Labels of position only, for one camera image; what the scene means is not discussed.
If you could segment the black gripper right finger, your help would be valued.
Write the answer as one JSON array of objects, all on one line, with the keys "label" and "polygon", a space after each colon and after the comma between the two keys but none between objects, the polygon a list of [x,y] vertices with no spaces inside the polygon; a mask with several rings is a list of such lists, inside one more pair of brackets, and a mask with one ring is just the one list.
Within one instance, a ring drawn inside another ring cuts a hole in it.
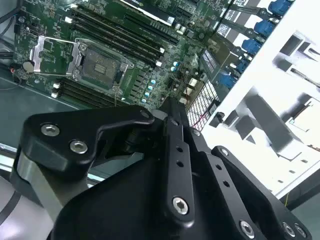
[{"label": "black gripper right finger", "polygon": [[312,234],[228,149],[210,149],[190,127],[183,103],[174,114],[191,148],[205,202],[204,212],[215,225],[215,240],[311,240]]}]

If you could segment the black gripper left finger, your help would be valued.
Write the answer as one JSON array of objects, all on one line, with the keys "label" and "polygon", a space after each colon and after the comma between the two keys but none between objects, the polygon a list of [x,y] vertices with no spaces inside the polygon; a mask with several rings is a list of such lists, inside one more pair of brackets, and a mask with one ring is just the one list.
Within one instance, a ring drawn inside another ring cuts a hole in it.
[{"label": "black gripper left finger", "polygon": [[18,189],[30,188],[56,222],[75,197],[141,161],[158,162],[163,195],[180,224],[194,203],[190,148],[175,116],[175,99],[149,112],[130,105],[30,116],[14,168]]}]

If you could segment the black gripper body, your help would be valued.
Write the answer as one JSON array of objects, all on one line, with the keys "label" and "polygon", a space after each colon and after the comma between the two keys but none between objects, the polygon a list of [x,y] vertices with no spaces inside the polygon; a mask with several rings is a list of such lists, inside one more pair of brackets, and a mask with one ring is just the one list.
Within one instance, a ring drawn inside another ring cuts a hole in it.
[{"label": "black gripper body", "polygon": [[160,164],[140,161],[72,199],[59,214],[53,240],[215,240],[201,206],[205,192],[192,173],[192,223],[179,223],[166,198]]}]

